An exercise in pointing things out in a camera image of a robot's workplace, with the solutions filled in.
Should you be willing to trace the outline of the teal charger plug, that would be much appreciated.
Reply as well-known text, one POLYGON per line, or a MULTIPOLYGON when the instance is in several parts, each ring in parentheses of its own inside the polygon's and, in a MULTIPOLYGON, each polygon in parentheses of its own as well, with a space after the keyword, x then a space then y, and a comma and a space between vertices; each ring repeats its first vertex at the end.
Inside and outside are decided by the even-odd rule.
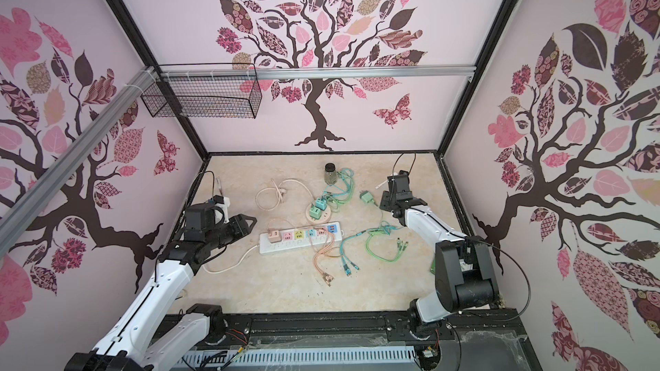
POLYGON ((315 207, 321 211, 328 209, 328 201, 325 198, 318 198, 315 200, 315 207))

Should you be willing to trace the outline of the pink charger plug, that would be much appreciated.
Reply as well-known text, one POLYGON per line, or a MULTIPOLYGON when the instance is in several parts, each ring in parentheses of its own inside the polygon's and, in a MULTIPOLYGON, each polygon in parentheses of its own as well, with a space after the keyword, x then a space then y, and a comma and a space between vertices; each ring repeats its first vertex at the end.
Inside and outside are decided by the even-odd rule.
POLYGON ((271 244, 282 242, 282 235, 279 230, 269 230, 267 238, 271 244))

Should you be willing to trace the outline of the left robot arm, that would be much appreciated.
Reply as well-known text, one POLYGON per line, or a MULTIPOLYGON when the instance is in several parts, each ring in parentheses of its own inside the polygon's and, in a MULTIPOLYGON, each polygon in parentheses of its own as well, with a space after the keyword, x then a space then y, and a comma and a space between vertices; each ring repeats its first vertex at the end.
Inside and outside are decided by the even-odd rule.
POLYGON ((252 233, 253 216, 230 216, 229 201, 220 196, 188 207, 172 240, 157 257, 150 281, 111 330, 94 348, 76 353, 67 370, 170 370, 207 337, 224 338, 227 324, 219 306, 194 307, 163 336, 156 335, 176 298, 205 265, 213 251, 252 233))

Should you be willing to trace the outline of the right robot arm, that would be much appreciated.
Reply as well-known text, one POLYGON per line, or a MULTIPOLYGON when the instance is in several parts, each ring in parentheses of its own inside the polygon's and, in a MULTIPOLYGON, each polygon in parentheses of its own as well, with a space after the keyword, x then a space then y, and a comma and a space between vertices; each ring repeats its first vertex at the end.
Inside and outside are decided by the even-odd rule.
POLYGON ((489 245, 477 236, 453 229, 432 212, 426 201, 414 197, 409 172, 402 170, 390 175, 387 185, 380 209, 434 250, 435 290, 412 303, 418 321, 433 323, 459 311, 495 302, 498 284, 489 245))

